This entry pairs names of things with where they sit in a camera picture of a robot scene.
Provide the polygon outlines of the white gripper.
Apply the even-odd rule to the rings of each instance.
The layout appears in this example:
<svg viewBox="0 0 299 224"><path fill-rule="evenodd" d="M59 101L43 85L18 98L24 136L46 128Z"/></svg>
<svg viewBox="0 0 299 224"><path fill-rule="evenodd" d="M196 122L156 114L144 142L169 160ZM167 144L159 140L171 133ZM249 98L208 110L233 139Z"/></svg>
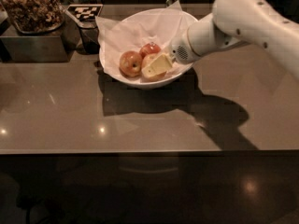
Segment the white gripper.
<svg viewBox="0 0 299 224"><path fill-rule="evenodd" d="M180 64L194 63L200 59L189 41L188 31L185 30L174 36L168 45L169 53L173 60ZM172 68L171 60L165 54L158 54L147 67L141 69L145 75L160 75L167 73Z"/></svg>

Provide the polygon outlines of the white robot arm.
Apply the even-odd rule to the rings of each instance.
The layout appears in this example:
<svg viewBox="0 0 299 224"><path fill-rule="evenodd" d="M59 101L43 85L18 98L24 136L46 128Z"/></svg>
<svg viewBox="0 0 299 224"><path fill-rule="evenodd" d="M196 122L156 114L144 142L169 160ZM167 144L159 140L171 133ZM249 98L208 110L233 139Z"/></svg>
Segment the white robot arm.
<svg viewBox="0 0 299 224"><path fill-rule="evenodd" d="M299 78L299 24L277 13L266 0L215 0L210 14L174 36L144 71L158 75L173 63L254 44Z"/></svg>

